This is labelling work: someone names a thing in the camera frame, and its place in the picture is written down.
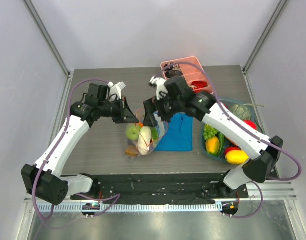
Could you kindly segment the green apple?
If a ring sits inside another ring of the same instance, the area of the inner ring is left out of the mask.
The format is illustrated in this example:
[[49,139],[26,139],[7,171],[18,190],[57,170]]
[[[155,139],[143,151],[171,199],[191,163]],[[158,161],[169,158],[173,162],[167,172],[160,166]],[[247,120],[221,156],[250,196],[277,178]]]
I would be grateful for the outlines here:
[[128,124],[125,130],[126,137],[131,141],[137,141],[139,139],[141,128],[142,125],[139,123]]

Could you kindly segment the white radish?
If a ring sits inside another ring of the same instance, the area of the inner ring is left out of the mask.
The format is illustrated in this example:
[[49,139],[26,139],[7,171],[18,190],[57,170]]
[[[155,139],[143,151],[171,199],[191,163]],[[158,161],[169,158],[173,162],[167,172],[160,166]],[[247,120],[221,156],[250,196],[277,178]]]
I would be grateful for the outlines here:
[[139,132],[139,139],[137,142],[138,151],[142,156],[149,155],[153,151],[151,140],[151,128],[143,126]]

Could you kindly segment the clear zip top bag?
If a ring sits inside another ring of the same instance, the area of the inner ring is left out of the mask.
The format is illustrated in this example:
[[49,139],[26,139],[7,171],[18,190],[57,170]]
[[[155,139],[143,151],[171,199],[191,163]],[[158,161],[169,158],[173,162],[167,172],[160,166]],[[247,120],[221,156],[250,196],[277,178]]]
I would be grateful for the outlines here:
[[157,122],[155,127],[143,125],[145,118],[144,108],[138,109],[135,116],[139,123],[129,123],[125,130],[127,147],[124,152],[128,158],[151,154],[169,130],[169,123],[162,121],[157,112],[153,114]]

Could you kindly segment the watermelon slice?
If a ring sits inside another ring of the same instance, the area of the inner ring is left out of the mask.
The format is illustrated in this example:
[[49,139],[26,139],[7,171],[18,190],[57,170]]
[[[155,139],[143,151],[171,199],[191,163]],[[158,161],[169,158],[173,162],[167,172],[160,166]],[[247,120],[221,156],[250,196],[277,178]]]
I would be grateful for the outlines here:
[[159,131],[155,127],[151,127],[151,141],[154,142],[159,138]]

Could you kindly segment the red apple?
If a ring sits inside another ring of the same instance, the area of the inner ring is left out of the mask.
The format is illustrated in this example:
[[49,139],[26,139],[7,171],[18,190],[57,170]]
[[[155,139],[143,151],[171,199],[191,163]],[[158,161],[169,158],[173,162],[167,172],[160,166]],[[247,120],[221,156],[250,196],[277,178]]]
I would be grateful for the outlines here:
[[244,120],[244,122],[245,122],[248,126],[250,126],[251,128],[253,128],[254,130],[257,130],[257,129],[258,129],[257,125],[256,125],[253,121],[251,121],[251,120]]

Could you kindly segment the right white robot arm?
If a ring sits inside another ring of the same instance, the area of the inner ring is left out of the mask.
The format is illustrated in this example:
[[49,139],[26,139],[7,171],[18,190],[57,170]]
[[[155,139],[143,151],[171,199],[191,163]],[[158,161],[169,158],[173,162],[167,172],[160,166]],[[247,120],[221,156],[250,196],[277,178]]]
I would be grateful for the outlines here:
[[270,138],[253,129],[232,114],[215,95],[207,91],[195,93],[182,77],[165,80],[152,77],[149,85],[156,95],[144,101],[143,124],[158,125],[156,117],[168,122],[175,114],[185,113],[201,123],[208,124],[224,134],[248,156],[248,160],[230,170],[219,184],[219,193],[226,198],[247,183],[264,183],[279,160],[283,140]]

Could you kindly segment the blue folded t-shirt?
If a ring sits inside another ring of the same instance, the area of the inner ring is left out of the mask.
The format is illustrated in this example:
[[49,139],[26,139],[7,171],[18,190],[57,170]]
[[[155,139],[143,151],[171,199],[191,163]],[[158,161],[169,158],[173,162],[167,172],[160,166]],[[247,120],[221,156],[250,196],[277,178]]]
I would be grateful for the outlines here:
[[168,123],[168,130],[155,151],[190,152],[193,150],[193,118],[184,113],[175,114]]

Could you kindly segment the red item in tray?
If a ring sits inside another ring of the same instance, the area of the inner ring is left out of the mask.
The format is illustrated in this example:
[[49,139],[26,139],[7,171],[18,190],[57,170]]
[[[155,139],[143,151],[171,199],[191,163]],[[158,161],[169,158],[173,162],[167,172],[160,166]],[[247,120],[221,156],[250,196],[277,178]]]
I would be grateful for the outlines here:
[[201,91],[205,91],[208,87],[208,83],[206,81],[192,81],[189,86],[195,93],[199,93]]

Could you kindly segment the pink divided tray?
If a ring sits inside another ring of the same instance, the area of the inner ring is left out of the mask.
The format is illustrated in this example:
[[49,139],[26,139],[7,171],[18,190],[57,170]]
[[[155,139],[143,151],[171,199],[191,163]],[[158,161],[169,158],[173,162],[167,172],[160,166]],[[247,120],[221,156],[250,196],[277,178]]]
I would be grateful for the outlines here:
[[162,69],[167,67],[167,69],[162,72],[162,75],[166,80],[175,76],[179,76],[186,80],[188,86],[190,86],[190,83],[193,81],[205,81],[208,84],[208,87],[205,91],[210,94],[214,93],[213,87],[209,83],[209,79],[200,70],[196,69],[192,65],[182,64],[180,62],[188,62],[202,69],[200,61],[195,56],[164,61],[160,64],[160,67]]

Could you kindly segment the green grapes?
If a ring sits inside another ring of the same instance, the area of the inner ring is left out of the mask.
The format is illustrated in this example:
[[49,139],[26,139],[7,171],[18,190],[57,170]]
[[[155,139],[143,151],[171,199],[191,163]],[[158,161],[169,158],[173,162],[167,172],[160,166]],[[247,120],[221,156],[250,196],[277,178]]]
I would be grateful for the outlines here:
[[205,141],[207,141],[208,139],[215,137],[218,132],[219,131],[216,128],[212,127],[209,124],[205,124],[203,128],[203,138]]

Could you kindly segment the yellow orange mango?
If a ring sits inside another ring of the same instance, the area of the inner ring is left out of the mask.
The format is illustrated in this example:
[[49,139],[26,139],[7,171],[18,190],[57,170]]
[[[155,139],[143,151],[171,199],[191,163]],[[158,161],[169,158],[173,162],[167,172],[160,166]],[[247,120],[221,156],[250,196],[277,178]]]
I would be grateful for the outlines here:
[[206,152],[210,155],[216,156],[220,150],[220,140],[214,136],[205,142]]

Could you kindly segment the green melon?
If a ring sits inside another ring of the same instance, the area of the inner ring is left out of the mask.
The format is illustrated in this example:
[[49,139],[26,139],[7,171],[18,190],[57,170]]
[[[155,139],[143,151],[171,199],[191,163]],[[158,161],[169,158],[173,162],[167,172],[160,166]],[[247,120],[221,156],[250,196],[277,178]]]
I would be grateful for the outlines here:
[[230,112],[234,114],[236,117],[238,117],[240,120],[251,120],[252,113],[251,110],[243,104],[234,104],[229,108]]

